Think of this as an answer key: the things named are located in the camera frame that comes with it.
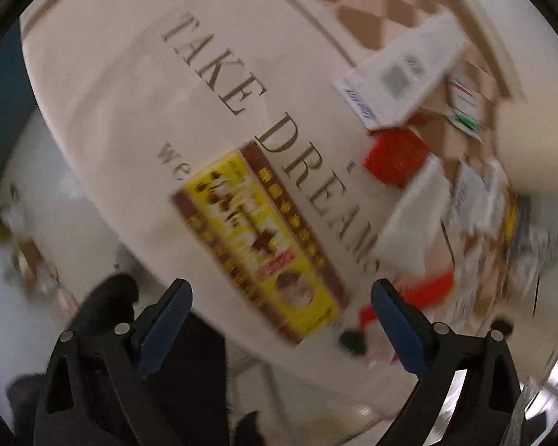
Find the blue lower cabinet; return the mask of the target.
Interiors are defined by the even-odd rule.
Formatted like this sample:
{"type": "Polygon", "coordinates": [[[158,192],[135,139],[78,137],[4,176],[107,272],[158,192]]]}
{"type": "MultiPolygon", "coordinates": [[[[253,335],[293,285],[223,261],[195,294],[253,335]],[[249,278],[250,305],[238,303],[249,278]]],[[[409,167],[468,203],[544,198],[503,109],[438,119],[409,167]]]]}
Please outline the blue lower cabinet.
{"type": "Polygon", "coordinates": [[[0,180],[10,155],[36,108],[15,23],[0,42],[0,180]]]}

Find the yellow brown snack box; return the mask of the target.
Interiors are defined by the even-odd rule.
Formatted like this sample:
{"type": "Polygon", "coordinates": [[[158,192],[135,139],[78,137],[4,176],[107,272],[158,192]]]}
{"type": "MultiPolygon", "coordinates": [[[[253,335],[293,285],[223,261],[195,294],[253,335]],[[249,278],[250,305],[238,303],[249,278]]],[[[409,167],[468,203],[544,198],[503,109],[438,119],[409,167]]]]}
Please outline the yellow brown snack box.
{"type": "Polygon", "coordinates": [[[256,142],[197,173],[172,202],[285,340],[299,344],[346,310],[346,285],[256,142]]]}

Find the cream chopstick holder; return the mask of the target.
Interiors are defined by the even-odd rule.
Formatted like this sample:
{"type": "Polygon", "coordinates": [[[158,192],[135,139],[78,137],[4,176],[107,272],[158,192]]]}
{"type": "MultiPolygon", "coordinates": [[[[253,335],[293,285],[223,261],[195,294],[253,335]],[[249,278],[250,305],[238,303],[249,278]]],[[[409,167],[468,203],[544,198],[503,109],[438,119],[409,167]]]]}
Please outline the cream chopstick holder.
{"type": "Polygon", "coordinates": [[[495,114],[495,147],[515,189],[558,197],[558,93],[501,102],[495,114]]]}

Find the white sachet packet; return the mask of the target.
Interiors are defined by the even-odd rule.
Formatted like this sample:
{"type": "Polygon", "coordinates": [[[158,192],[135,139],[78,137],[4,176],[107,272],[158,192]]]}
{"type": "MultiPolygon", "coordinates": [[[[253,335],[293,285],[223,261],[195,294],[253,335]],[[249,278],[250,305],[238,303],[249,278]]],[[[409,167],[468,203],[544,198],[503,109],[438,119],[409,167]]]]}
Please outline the white sachet packet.
{"type": "Polygon", "coordinates": [[[468,235],[484,235],[497,240],[506,210],[508,177],[494,157],[484,164],[484,175],[461,163],[456,174],[450,205],[449,227],[468,235]]]}

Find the red snack wrapper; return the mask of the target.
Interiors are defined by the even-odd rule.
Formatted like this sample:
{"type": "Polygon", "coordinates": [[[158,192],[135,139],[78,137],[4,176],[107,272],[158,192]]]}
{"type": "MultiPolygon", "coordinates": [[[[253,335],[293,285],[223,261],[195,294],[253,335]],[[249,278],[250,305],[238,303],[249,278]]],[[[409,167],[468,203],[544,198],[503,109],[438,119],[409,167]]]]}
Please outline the red snack wrapper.
{"type": "MultiPolygon", "coordinates": [[[[422,279],[409,274],[398,275],[391,280],[391,284],[406,303],[420,310],[426,310],[445,302],[455,287],[455,278],[452,269],[447,269],[422,279]]],[[[367,287],[361,294],[362,301],[354,315],[354,325],[361,330],[377,320],[370,301],[371,288],[372,286],[367,287]]]]}

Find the small red sachet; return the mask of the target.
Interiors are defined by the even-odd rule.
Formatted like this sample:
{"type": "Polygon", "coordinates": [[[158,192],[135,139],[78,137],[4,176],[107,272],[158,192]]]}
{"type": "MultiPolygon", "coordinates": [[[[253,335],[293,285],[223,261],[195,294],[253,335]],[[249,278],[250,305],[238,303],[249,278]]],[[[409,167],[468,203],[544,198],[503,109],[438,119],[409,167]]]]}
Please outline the small red sachet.
{"type": "Polygon", "coordinates": [[[378,131],[363,165],[385,185],[403,188],[424,165],[430,150],[408,128],[378,131]]]}

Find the small dark green cap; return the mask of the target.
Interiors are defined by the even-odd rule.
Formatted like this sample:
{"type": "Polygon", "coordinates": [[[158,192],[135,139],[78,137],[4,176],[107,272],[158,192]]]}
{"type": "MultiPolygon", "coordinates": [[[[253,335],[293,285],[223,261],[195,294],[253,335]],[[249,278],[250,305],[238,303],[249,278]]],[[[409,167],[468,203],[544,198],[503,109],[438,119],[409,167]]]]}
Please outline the small dark green cap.
{"type": "Polygon", "coordinates": [[[352,356],[363,356],[367,353],[366,338],[360,329],[344,330],[339,337],[340,347],[352,356]]]}

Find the long white carton box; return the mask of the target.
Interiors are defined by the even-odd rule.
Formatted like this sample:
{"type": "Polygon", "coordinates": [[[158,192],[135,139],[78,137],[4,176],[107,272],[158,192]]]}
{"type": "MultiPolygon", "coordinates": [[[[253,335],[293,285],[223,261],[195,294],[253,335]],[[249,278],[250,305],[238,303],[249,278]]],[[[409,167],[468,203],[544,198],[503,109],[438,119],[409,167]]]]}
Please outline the long white carton box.
{"type": "Polygon", "coordinates": [[[469,41],[449,11],[429,17],[334,82],[369,131],[399,127],[459,62],[469,41]]]}

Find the white paper napkin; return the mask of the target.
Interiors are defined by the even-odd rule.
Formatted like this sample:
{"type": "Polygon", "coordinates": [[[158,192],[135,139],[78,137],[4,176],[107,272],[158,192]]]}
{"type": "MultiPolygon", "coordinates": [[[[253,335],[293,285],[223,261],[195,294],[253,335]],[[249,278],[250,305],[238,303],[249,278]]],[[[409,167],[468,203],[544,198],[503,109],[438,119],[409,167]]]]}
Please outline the white paper napkin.
{"type": "Polygon", "coordinates": [[[381,263],[416,277],[425,275],[451,187],[440,159],[429,155],[378,235],[373,252],[381,263]]]}

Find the white green medicine sachet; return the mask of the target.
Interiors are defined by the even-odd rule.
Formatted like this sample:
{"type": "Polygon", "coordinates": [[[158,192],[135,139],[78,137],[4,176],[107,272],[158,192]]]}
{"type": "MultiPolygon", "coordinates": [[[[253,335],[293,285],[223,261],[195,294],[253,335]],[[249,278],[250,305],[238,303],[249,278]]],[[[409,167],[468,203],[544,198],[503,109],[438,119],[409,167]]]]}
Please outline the white green medicine sachet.
{"type": "Polygon", "coordinates": [[[483,124],[473,81],[458,68],[448,77],[449,103],[445,117],[459,131],[482,142],[483,124]]]}

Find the checkered counter mat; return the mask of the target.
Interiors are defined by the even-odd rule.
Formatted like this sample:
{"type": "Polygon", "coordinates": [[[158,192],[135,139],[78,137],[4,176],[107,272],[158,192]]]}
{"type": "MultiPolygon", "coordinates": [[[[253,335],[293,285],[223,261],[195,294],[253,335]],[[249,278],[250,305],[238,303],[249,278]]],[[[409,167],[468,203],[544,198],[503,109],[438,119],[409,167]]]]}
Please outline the checkered counter mat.
{"type": "Polygon", "coordinates": [[[110,228],[162,281],[193,287],[229,340],[323,389],[394,412],[414,386],[364,365],[326,327],[297,345],[236,287],[172,202],[192,176],[260,145],[347,291],[384,267],[371,250],[390,210],[363,174],[371,137],[334,82],[440,10],[469,34],[489,101],[517,91],[476,0],[34,0],[22,16],[33,91],[64,158],[110,228]]]}

